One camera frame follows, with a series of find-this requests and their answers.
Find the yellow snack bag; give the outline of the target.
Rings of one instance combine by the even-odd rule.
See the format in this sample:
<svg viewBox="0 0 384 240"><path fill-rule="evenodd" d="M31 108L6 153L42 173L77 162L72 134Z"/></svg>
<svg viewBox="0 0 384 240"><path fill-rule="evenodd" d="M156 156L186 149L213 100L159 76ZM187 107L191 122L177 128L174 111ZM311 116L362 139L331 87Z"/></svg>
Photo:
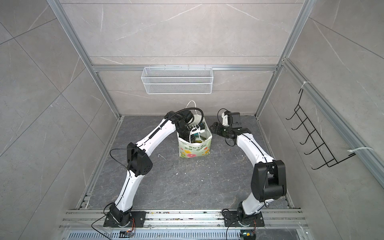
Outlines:
<svg viewBox="0 0 384 240"><path fill-rule="evenodd" d="M200 143L203 143L204 141L206 141L206 138L199 135L193 135L193 137L191 138L192 144L200 144Z"/></svg>

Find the white floral paper bag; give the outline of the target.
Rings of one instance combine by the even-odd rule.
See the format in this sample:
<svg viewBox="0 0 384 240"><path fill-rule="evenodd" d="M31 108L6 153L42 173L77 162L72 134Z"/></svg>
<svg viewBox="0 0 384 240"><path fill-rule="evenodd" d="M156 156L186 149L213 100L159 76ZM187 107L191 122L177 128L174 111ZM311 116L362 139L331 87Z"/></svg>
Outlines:
<svg viewBox="0 0 384 240"><path fill-rule="evenodd" d="M179 138L179 134L177 133L178 144L179 144L179 157L194 158L194 157L209 155L210 149L211 149L211 143L212 143L212 133L209 130L208 124L205 118L202 118L200 111L190 110L190 115L192 115L192 117L189 120L188 125L191 128L191 137L193 137L193 135L203 136L206 138L206 141L200 144L192 144L191 141L187 142ZM202 121L206 123L205 131L196 131L194 129L194 125L199 124Z"/></svg>

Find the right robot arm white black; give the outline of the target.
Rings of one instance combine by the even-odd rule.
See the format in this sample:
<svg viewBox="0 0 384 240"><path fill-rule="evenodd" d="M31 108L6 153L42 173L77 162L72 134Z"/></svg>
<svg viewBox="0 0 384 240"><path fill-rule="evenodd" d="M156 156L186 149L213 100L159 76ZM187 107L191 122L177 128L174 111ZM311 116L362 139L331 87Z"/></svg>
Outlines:
<svg viewBox="0 0 384 240"><path fill-rule="evenodd" d="M222 210L222 214L231 222L230 226L257 226L262 209L287 194L286 166L257 143L251 131L242 125L239 112L222 110L222 121L210 126L211 133L232 140L232 146L243 150L253 166L250 195L239 203L235 217L230 217L228 210Z"/></svg>

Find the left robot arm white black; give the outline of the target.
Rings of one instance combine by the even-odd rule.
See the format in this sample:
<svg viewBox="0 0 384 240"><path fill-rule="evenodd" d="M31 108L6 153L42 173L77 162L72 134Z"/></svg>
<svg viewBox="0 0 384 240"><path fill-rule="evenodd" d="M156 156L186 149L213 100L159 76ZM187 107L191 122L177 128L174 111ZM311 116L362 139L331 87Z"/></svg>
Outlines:
<svg viewBox="0 0 384 240"><path fill-rule="evenodd" d="M181 137L190 136L192 129L190 124L195 120L192 110L200 113L198 124L201 124L204 113L197 107L185 108L176 112L170 111L146 137L135 144L127 145L125 148L127 176L118 198L107 205L109 212L104 214L104 227L124 228L134 224L134 218L131 215L133 201L142 179L153 167L151 154L173 132L177 132Z"/></svg>

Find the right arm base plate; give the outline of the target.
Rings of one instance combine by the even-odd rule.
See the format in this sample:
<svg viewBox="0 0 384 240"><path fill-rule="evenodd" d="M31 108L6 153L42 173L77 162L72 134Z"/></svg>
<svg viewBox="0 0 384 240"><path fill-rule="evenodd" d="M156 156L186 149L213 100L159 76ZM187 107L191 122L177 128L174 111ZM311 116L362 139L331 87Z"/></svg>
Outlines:
<svg viewBox="0 0 384 240"><path fill-rule="evenodd" d="M222 210L225 227L264 227L265 222L262 213L245 215L239 211Z"/></svg>

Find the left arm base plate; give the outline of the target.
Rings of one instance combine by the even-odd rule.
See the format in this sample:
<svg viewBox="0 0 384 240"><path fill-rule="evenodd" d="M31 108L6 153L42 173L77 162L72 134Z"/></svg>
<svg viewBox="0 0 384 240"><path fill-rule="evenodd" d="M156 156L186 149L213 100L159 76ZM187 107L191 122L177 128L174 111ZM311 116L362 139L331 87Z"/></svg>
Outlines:
<svg viewBox="0 0 384 240"><path fill-rule="evenodd" d="M108 213L104 221L103 227L111 228L142 228L144 226L146 218L146 212L130 212L129 216L123 217L123 222L118 223L112 216Z"/></svg>

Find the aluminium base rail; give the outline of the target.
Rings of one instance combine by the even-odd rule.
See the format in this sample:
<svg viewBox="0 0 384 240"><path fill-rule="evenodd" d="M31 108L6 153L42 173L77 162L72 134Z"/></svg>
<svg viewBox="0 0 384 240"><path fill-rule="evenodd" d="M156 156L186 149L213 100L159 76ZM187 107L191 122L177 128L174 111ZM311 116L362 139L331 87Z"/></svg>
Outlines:
<svg viewBox="0 0 384 240"><path fill-rule="evenodd" d="M70 210L58 230L62 240L311 240L299 209L265 209L264 227L225 227L222 210L137 210L142 228L103 227L101 210Z"/></svg>

